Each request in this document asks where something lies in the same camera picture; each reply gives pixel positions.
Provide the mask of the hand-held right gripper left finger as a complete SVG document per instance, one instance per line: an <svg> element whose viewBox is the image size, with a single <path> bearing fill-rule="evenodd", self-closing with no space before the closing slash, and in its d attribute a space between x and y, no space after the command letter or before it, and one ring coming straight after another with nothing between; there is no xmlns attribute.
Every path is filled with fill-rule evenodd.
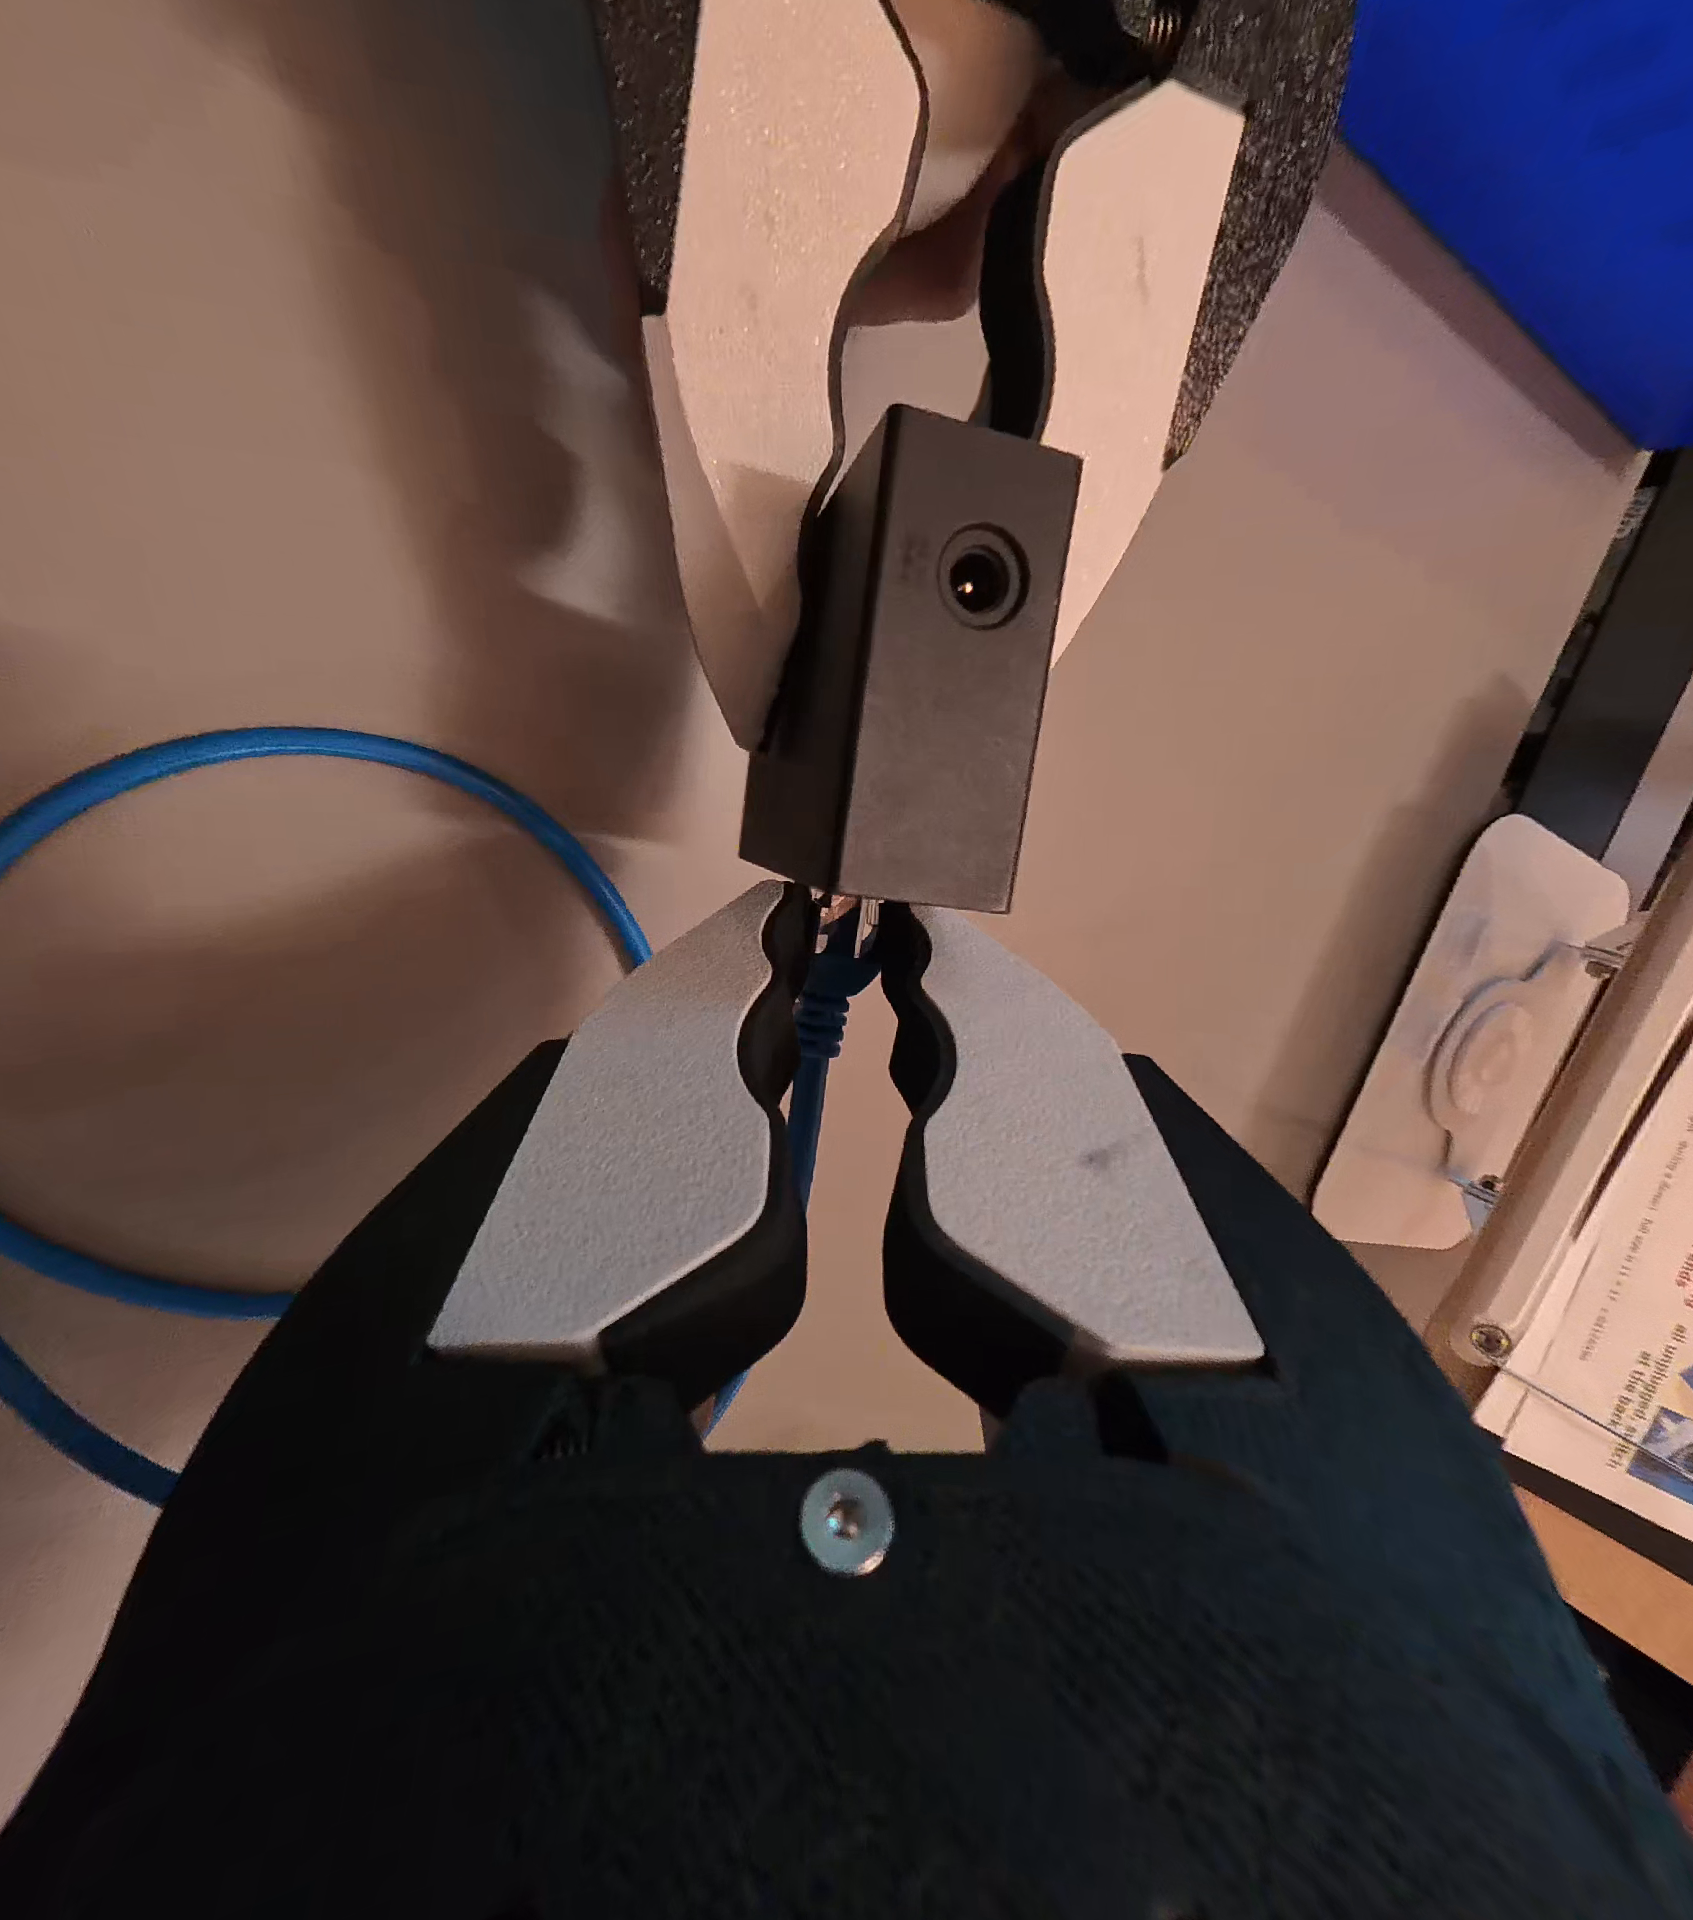
<svg viewBox="0 0 1693 1920"><path fill-rule="evenodd" d="M810 896L764 881L567 1040L426 1333L442 1361L714 1401L792 1328L806 1208L783 1102Z"/></svg>

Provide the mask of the instruction sheet on stand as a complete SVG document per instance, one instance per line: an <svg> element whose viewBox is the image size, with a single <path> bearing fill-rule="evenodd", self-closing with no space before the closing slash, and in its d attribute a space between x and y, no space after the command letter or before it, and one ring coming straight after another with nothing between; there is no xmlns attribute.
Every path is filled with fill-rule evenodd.
<svg viewBox="0 0 1693 1920"><path fill-rule="evenodd" d="M1691 1019L1693 832L1644 902L1550 828L1483 832L1313 1196L1370 1263L1436 1269L1475 1424ZM1571 1606L1693 1684L1693 1547L1483 1432Z"/></svg>

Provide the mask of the blue plastic bin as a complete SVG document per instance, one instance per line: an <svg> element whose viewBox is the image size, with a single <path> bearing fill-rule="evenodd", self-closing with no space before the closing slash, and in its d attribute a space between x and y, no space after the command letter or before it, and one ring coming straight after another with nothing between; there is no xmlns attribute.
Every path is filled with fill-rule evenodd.
<svg viewBox="0 0 1693 1920"><path fill-rule="evenodd" d="M1693 446L1693 2L1365 2L1339 126L1627 438Z"/></svg>

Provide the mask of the black ethernet switch box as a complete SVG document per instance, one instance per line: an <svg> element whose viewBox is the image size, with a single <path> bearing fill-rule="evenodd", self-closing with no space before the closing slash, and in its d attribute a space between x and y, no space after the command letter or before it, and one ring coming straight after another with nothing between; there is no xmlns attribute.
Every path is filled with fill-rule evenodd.
<svg viewBox="0 0 1693 1920"><path fill-rule="evenodd" d="M1009 910L1079 483L1068 453L884 410L814 527L742 860L824 896Z"/></svg>

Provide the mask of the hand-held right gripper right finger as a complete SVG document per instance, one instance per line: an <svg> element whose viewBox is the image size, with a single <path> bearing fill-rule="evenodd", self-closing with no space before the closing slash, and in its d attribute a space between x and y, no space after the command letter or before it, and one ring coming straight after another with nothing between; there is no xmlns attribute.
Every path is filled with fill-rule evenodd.
<svg viewBox="0 0 1693 1920"><path fill-rule="evenodd" d="M882 1298L988 1422L1030 1389L1267 1387L1267 1341L1137 1064L974 921L893 906L882 986L907 1135Z"/></svg>

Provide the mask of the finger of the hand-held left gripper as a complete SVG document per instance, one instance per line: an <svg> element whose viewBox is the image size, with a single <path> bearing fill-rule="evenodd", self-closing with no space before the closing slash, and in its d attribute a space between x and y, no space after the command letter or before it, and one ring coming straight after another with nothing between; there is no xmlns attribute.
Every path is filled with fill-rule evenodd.
<svg viewBox="0 0 1693 1920"><path fill-rule="evenodd" d="M1183 82L1137 87L1079 118L994 206L982 419L1079 463L1055 661L1173 460L1243 133L1240 108Z"/></svg>
<svg viewBox="0 0 1693 1920"><path fill-rule="evenodd" d="M898 235L925 118L889 4L699 9L666 303L645 350L687 623L748 752L843 459L843 309Z"/></svg>

